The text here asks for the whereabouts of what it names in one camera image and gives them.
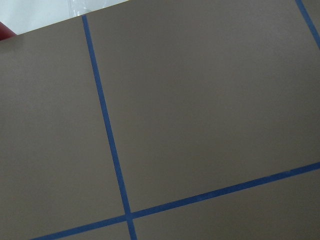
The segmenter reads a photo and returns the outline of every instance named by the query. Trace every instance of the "tape grid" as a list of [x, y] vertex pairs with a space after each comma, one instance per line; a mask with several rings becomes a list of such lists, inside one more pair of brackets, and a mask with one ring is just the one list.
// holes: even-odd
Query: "tape grid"
[[[303, 1], [302, 0], [295, 0], [295, 2], [297, 4], [303, 18], [304, 18], [306, 24], [308, 25], [316, 44], [318, 45], [318, 47], [320, 49], [319, 33], [318, 33], [314, 23], [312, 22], [304, 4], [303, 4]], [[86, 15], [82, 16], [82, 21], [83, 21], [83, 27], [84, 27], [85, 37], [86, 37], [86, 41], [87, 41], [88, 51], [89, 51], [89, 55], [90, 55], [90, 60], [91, 60], [91, 64], [92, 64], [93, 75], [94, 75], [96, 88], [97, 88], [97, 92], [98, 92], [98, 96], [99, 96], [104, 125], [105, 125], [105, 129], [107, 132], [107, 137], [108, 137], [108, 141], [109, 141], [109, 145], [110, 145], [113, 165], [114, 165], [114, 169], [115, 169], [115, 173], [116, 173], [116, 177], [117, 177], [117, 181], [118, 181], [118, 185], [119, 185], [119, 189], [120, 189], [120, 194], [121, 194], [121, 199], [122, 199], [122, 204], [123, 204], [125, 215], [121, 215], [121, 216], [113, 217], [110, 219], [90, 223], [87, 225], [75, 227], [72, 229], [56, 232], [56, 233], [41, 236], [41, 237], [36, 237], [31, 240], [55, 240], [55, 239], [60, 239], [60, 238], [68, 237], [68, 236], [75, 235], [75, 234], [84, 233], [84, 232], [91, 231], [94, 229], [110, 226], [113, 224], [122, 223], [122, 222], [127, 222], [131, 240], [137, 240], [137, 235], [136, 235], [133, 219], [145, 217], [148, 215], [160, 213], [160, 212], [175, 209], [175, 208], [179, 208], [179, 207], [189, 205], [189, 204], [198, 203], [198, 202], [205, 201], [205, 200], [212, 199], [212, 198], [216, 198], [216, 197], [219, 197], [222, 195], [226, 195], [226, 194], [234, 193], [237, 191], [253, 188], [253, 187], [256, 187], [259, 185], [275, 182], [278, 180], [286, 179], [289, 177], [293, 177], [296, 175], [300, 175], [300, 174], [304, 174], [304, 173], [308, 173], [308, 172], [320, 169], [320, 162], [317, 162], [317, 163], [306, 165], [303, 167], [298, 167], [298, 168], [295, 168], [295, 169], [292, 169], [289, 171], [284, 171], [284, 172], [280, 172], [280, 173], [273, 174], [270, 176], [261, 177], [261, 178], [255, 179], [255, 180], [251, 180], [251, 181], [243, 182], [240, 184], [224, 187], [224, 188], [221, 188], [218, 190], [214, 190], [214, 191], [206, 192], [203, 194], [187, 197], [184, 199], [172, 201], [169, 203], [161, 204], [158, 206], [150, 207], [147, 209], [143, 209], [143, 210], [131, 213], [128, 195], [127, 195], [125, 182], [124, 182], [124, 178], [123, 178], [123, 174], [122, 174], [122, 170], [121, 170], [121, 166], [120, 166], [120, 162], [119, 162], [119, 158], [118, 158], [118, 152], [116, 149], [116, 144], [115, 144], [115, 140], [114, 140], [114, 136], [113, 136], [113, 132], [112, 132], [112, 128], [111, 128], [107, 104], [106, 104], [106, 100], [105, 100], [105, 96], [104, 96], [104, 92], [103, 92], [103, 88], [102, 88], [102, 84], [101, 84], [98, 64], [97, 64], [97, 60], [96, 60], [96, 55], [95, 55], [94, 46], [92, 43], [92, 38], [91, 38], [89, 24], [88, 24], [88, 20], [87, 20]]]

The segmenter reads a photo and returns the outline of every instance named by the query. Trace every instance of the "rectangular panel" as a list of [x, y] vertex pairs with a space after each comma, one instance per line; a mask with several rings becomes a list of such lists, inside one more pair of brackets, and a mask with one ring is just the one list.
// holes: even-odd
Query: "rectangular panel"
[[320, 51], [295, 1], [88, 15], [133, 211], [319, 161]]
[[139, 240], [318, 240], [320, 171], [134, 221]]
[[124, 213], [80, 18], [0, 42], [0, 239]]

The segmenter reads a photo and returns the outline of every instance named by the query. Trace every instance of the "blue painter's tape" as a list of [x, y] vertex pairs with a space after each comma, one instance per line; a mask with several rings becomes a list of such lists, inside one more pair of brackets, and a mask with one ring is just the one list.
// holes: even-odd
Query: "blue painter's tape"
[[317, 29], [316, 29], [314, 23], [312, 22], [311, 17], [309, 16], [309, 14], [308, 14], [308, 12], [307, 12], [307, 10], [305, 8], [304, 3], [302, 2], [302, 0], [295, 0], [295, 2], [297, 4], [297, 6], [298, 6], [303, 18], [304, 18], [306, 24], [308, 25], [308, 27], [309, 27], [312, 35], [313, 35], [313, 38], [314, 38], [316, 44], [318, 45], [318, 48], [320, 49], [320, 36], [319, 36], [319, 33], [317, 32]]
[[129, 217], [127, 215], [113, 217], [113, 218], [110, 218], [107, 220], [98, 221], [95, 223], [91, 223], [91, 224], [84, 225], [84, 226], [79, 226], [79, 227], [72, 228], [69, 230], [53, 233], [50, 235], [33, 238], [31, 240], [54, 240], [54, 239], [59, 239], [59, 238], [67, 237], [70, 235], [79, 234], [79, 233], [83, 233], [86, 231], [106, 227], [109, 225], [122, 223], [125, 221], [127, 221], [127, 223], [128, 223], [129, 221], [132, 221], [133, 219], [137, 219], [137, 218], [145, 217], [148, 215], [160, 213], [160, 212], [167, 211], [170, 209], [179, 208], [179, 207], [189, 205], [189, 204], [194, 204], [194, 203], [201, 202], [204, 200], [216, 198], [216, 197], [219, 197], [222, 195], [226, 195], [226, 194], [234, 193], [237, 191], [253, 188], [253, 187], [256, 187], [259, 185], [275, 182], [275, 181], [278, 181], [281, 179], [286, 179], [289, 177], [293, 177], [296, 175], [308, 173], [308, 172], [319, 170], [319, 169], [320, 169], [320, 162], [317, 162], [317, 163], [310, 164], [307, 166], [298, 167], [298, 168], [295, 168], [295, 169], [292, 169], [289, 171], [280, 172], [280, 173], [273, 174], [270, 176], [265, 176], [265, 177], [261, 177], [261, 178], [255, 179], [255, 180], [243, 182], [243, 183], [240, 183], [237, 185], [224, 187], [224, 188], [210, 191], [210, 192], [206, 192], [206, 193], [203, 193], [200, 195], [187, 197], [187, 198], [184, 198], [181, 200], [177, 200], [177, 201], [165, 203], [162, 205], [150, 207], [150, 208], [147, 208], [144, 210], [136, 211], [136, 212], [131, 213], [131, 215]]
[[90, 230], [94, 230], [94, 229], [99, 229], [99, 228], [103, 228], [106, 226], [110, 226], [113, 224], [118, 224], [118, 223], [122, 223], [126, 221], [126, 216], [122, 215], [122, 216], [117, 216], [117, 217], [113, 217], [107, 220], [102, 220], [102, 221], [97, 221], [94, 223], [90, 223], [87, 225], [83, 225], [83, 226], [78, 226], [69, 230], [65, 230], [65, 231], [60, 231], [60, 232], [56, 232], [53, 234], [49, 234], [46, 236], [41, 236], [41, 237], [36, 237], [33, 238], [31, 240], [54, 240], [54, 239], [60, 239], [60, 238], [65, 238], [71, 235], [75, 235], [75, 234], [80, 234], [80, 233], [84, 233]]
[[249, 188], [256, 187], [256, 186], [259, 186], [262, 184], [271, 183], [274, 181], [289, 178], [289, 177], [296, 176], [299, 174], [304, 174], [304, 173], [307, 173], [307, 172], [310, 172], [313, 170], [318, 170], [318, 169], [320, 169], [320, 162], [317, 162], [317, 163], [314, 163], [311, 165], [307, 165], [307, 166], [303, 166], [303, 167], [299, 167], [299, 168], [295, 168], [295, 169], [292, 169], [289, 171], [284, 171], [284, 172], [277, 173], [277, 174], [274, 174], [271, 176], [265, 176], [265, 177], [258, 178], [255, 180], [243, 182], [243, 183], [240, 183], [237, 185], [224, 187], [224, 188], [210, 191], [210, 192], [206, 192], [206, 193], [203, 193], [200, 195], [191, 196], [191, 197], [187, 197], [187, 198], [184, 198], [181, 200], [177, 200], [177, 201], [165, 203], [162, 205], [150, 207], [150, 208], [147, 208], [144, 210], [136, 211], [136, 212], [132, 213], [132, 217], [134, 219], [141, 218], [141, 217], [144, 217], [147, 215], [156, 214], [159, 212], [167, 211], [170, 209], [175, 209], [175, 208], [182, 207], [182, 206], [189, 205], [189, 204], [194, 204], [194, 203], [201, 202], [204, 200], [216, 198], [216, 197], [219, 197], [222, 195], [234, 193], [234, 192], [241, 191], [244, 189], [249, 189]]
[[101, 84], [101, 79], [100, 79], [98, 64], [97, 64], [97, 60], [96, 60], [95, 50], [94, 50], [94, 46], [93, 46], [93, 42], [92, 42], [92, 38], [91, 38], [91, 34], [90, 34], [90, 29], [89, 29], [89, 24], [88, 24], [88, 20], [87, 20], [86, 15], [82, 16], [82, 22], [83, 22], [84, 33], [85, 33], [86, 42], [87, 42], [87, 46], [88, 46], [88, 50], [89, 50], [90, 60], [91, 60], [91, 64], [92, 64], [92, 70], [93, 70], [93, 75], [94, 75], [94, 79], [95, 79], [96, 89], [97, 89], [98, 96], [99, 96], [101, 111], [102, 111], [103, 120], [104, 120], [104, 126], [105, 126], [105, 130], [107, 133], [109, 145], [110, 145], [110, 151], [111, 151], [111, 155], [112, 155], [113, 165], [114, 165], [116, 178], [117, 178], [119, 189], [120, 189], [122, 204], [123, 204], [123, 208], [124, 208], [124, 212], [125, 212], [125, 216], [126, 216], [126, 221], [128, 224], [128, 229], [129, 229], [131, 240], [136, 240], [137, 236], [136, 236], [135, 226], [134, 226], [132, 216], [131, 216], [128, 195], [127, 195], [127, 191], [126, 191], [126, 187], [125, 187], [125, 182], [124, 182], [122, 170], [120, 167], [116, 143], [115, 143], [114, 135], [113, 135], [112, 128], [111, 128], [107, 104], [106, 104], [105, 95], [104, 95], [104, 91], [103, 91], [102, 84]]

